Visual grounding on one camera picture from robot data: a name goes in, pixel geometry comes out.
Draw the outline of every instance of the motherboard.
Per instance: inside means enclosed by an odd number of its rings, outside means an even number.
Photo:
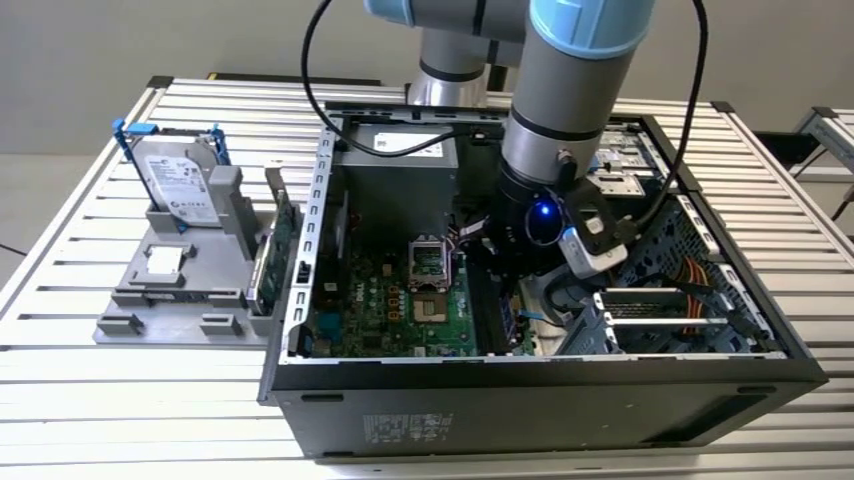
[[[355,249],[343,308],[315,320],[317,356],[338,358],[473,357],[478,349],[464,254],[450,255],[446,291],[411,287],[411,271],[445,276],[436,252]],[[517,354],[533,354],[528,329],[520,328]]]

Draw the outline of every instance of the black plastic component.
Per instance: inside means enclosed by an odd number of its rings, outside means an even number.
[[[490,77],[486,81],[486,89],[490,92],[504,92],[508,84],[508,67],[493,65],[490,67]]]
[[[730,102],[724,102],[721,100],[713,100],[709,103],[712,103],[712,108],[718,110],[721,113],[736,113],[736,107],[733,107]]]
[[[824,118],[840,118],[840,114],[830,107],[813,107],[816,115]]]
[[[481,30],[484,29],[484,14],[486,12],[486,0],[478,0],[476,5],[476,18],[472,22],[472,34],[476,37],[481,36]]]
[[[297,271],[297,283],[309,283],[309,277],[311,276],[311,265],[305,261],[299,262]]]
[[[445,114],[457,115],[458,113],[478,113],[485,117],[508,117],[508,109],[504,108],[477,108],[477,107],[445,107],[437,105],[403,105],[407,112],[413,114]],[[390,105],[383,103],[358,103],[358,102],[326,102],[326,110],[331,117],[346,117],[355,120],[382,121],[393,110],[399,110],[402,105]]]
[[[572,225],[578,230],[578,237],[592,254],[600,255],[634,240],[637,234],[634,223],[624,219],[618,221],[614,218],[609,204],[602,196],[602,191],[588,177],[577,179],[569,188],[561,188],[561,191],[565,192],[564,211],[570,217]],[[581,210],[585,207],[593,207],[602,221],[602,230],[597,233],[588,227],[588,222],[585,221],[588,217]]]
[[[486,63],[489,63],[490,65],[493,65],[493,68],[497,67],[496,65],[496,59],[498,58],[498,45],[500,43],[496,40],[490,40],[490,46],[488,47],[488,51],[486,51]],[[490,70],[490,79],[493,78],[493,70]]]
[[[753,134],[786,170],[804,162],[820,145],[818,140],[809,133],[754,131]]]
[[[425,63],[425,60],[418,61],[418,66],[422,68],[422,72],[425,72],[433,78],[438,78],[440,80],[445,80],[446,82],[469,82],[484,75],[484,67],[469,73],[450,73],[433,68]]]
[[[549,127],[544,127],[537,123],[532,122],[528,118],[522,116],[520,111],[512,106],[510,107],[510,115],[514,120],[522,125],[528,130],[534,132],[544,137],[554,138],[556,140],[562,140],[565,142],[582,142],[585,140],[590,140],[592,138],[597,138],[602,135],[604,129],[592,130],[590,132],[561,132],[558,130],[553,130]]]
[[[501,321],[501,285],[493,281],[484,267],[469,257],[466,271],[478,351],[504,355],[513,349]]]
[[[147,88],[169,88],[175,81],[175,77],[167,77],[166,75],[155,75],[149,80]]]
[[[345,396],[341,393],[306,394],[303,402],[343,402]]]
[[[221,73],[209,75],[209,80],[230,80],[237,82],[274,82],[274,83],[302,83],[299,75],[257,75],[251,73]],[[383,82],[367,78],[338,78],[338,77],[311,77],[313,84],[326,85],[354,85],[362,87],[382,87]]]

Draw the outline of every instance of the sticker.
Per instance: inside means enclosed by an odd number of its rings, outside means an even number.
[[[146,298],[150,300],[175,300],[175,295],[171,293],[147,293]]]
[[[369,443],[442,442],[452,431],[454,414],[363,415],[362,423]]]
[[[618,162],[621,159],[620,153],[614,150],[600,150],[597,156],[604,162]]]
[[[395,152],[405,148],[414,147],[425,143],[428,140],[437,138],[440,135],[434,133],[389,133],[381,132],[374,136],[374,150],[381,152]],[[442,142],[430,147],[410,153],[407,157],[437,157],[442,158]]]
[[[149,155],[146,163],[170,213],[189,225],[219,223],[211,193],[197,162],[185,157]]]

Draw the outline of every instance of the aluminum extrusion table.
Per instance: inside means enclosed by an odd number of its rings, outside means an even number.
[[[322,100],[403,101],[318,86]],[[493,106],[510,96],[494,95]],[[682,102],[621,100],[678,141]],[[319,121],[295,84],[155,82],[129,121],[219,122],[243,192],[273,209],[263,166],[305,200]],[[736,113],[697,110],[686,162],[832,381],[700,450],[318,464],[278,408],[255,403],[263,351],[97,346],[93,331],[147,229],[146,192],[111,141],[0,292],[0,478],[854,478],[854,247]],[[109,137],[105,125],[105,137]]]

